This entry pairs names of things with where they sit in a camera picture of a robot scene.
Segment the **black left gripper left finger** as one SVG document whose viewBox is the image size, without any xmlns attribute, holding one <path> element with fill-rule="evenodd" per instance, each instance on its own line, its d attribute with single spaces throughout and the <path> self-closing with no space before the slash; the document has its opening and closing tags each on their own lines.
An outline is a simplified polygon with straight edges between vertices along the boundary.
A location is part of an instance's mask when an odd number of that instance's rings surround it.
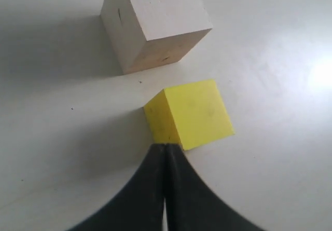
<svg viewBox="0 0 332 231">
<path fill-rule="evenodd" d="M 71 230 L 163 230 L 165 145 L 150 146 L 128 183 Z"/>
</svg>

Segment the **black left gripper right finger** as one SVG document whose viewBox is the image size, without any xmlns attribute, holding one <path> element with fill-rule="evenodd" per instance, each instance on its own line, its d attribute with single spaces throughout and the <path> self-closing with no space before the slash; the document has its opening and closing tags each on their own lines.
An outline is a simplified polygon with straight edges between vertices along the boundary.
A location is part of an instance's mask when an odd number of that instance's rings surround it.
<svg viewBox="0 0 332 231">
<path fill-rule="evenodd" d="M 165 146 L 164 197 L 168 230 L 262 230 L 224 203 L 176 144 Z"/>
</svg>

